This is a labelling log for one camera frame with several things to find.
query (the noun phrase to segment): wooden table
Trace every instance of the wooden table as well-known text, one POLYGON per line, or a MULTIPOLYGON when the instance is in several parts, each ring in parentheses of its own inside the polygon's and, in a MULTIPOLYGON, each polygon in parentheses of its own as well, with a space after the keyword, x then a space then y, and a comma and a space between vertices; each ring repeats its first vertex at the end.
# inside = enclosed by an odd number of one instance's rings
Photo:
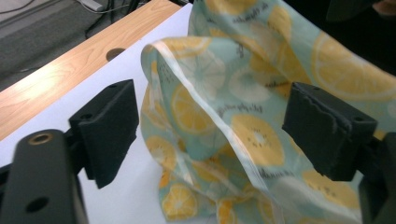
POLYGON ((130 47, 179 9, 153 0, 0 92, 0 140, 104 66, 111 49, 130 47))

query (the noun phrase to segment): white paper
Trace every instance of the white paper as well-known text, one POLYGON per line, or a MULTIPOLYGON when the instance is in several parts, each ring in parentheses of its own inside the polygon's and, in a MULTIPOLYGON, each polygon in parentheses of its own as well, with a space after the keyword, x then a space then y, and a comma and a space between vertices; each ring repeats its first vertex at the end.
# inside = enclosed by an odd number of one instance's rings
MULTIPOLYGON (((81 82, 73 90, 50 105, 0 142, 0 167, 11 163, 16 144, 26 135, 46 129, 69 129, 68 119, 103 88, 133 79, 136 101, 143 101, 147 80, 140 64, 144 46, 169 36, 184 36, 188 30, 191 5, 186 5, 125 50, 113 61, 81 82)), ((88 218, 91 224, 166 223, 158 198, 158 182, 162 168, 151 158, 144 144, 140 127, 137 138, 119 170, 116 179, 103 189, 79 174, 88 218)), ((216 223, 215 217, 197 218, 180 223, 216 223)))

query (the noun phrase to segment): fabric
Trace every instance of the fabric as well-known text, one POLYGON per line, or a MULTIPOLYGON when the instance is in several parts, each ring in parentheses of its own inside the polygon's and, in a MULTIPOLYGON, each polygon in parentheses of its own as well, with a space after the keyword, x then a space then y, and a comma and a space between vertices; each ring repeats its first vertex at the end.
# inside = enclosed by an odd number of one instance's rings
POLYGON ((358 185, 332 182, 281 129, 290 83, 318 86, 396 124, 396 79, 280 0, 195 1, 189 36, 144 48, 141 129, 163 167, 168 220, 361 223, 358 185))

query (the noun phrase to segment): black machine part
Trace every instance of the black machine part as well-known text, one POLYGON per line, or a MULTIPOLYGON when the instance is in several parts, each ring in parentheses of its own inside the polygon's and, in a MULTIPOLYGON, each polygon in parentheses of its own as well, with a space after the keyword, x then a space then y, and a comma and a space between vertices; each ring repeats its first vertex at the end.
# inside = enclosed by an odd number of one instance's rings
POLYGON ((320 174, 350 181, 359 170, 363 223, 390 224, 396 220, 396 133, 379 141, 376 124, 325 90, 295 82, 282 128, 320 174))
POLYGON ((88 223, 77 174, 110 184, 136 139, 134 83, 108 86, 69 120, 66 133, 24 137, 13 162, 0 168, 0 223, 88 223))

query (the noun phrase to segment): floor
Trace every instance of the floor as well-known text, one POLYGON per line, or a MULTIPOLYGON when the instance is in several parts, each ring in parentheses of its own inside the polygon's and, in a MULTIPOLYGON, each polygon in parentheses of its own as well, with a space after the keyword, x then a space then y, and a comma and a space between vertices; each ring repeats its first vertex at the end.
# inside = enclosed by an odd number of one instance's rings
POLYGON ((1 13, 0 14, 0 23, 8 20, 13 20, 21 14, 26 13, 27 11, 33 10, 38 7, 43 7, 48 3, 54 2, 53 0, 35 0, 31 4, 29 4, 31 0, 12 0, 12 1, 0 1, 0 12, 14 10, 20 7, 19 10, 8 12, 8 13, 1 13))
MULTIPOLYGON (((19 5, 17 1, 0 1, 0 8, 12 9, 4 6, 5 2, 20 7, 29 1, 18 0, 19 5)), ((107 5, 107 0, 95 1, 107 5)), ((119 6, 123 0, 114 2, 119 6)), ((121 12, 115 13, 113 21, 121 18, 121 12)), ((101 17, 76 0, 35 0, 23 11, 12 14, 14 17, 0 14, 0 91, 85 41, 85 31, 101 17)), ((111 25, 109 17, 105 15, 88 37, 111 25)))

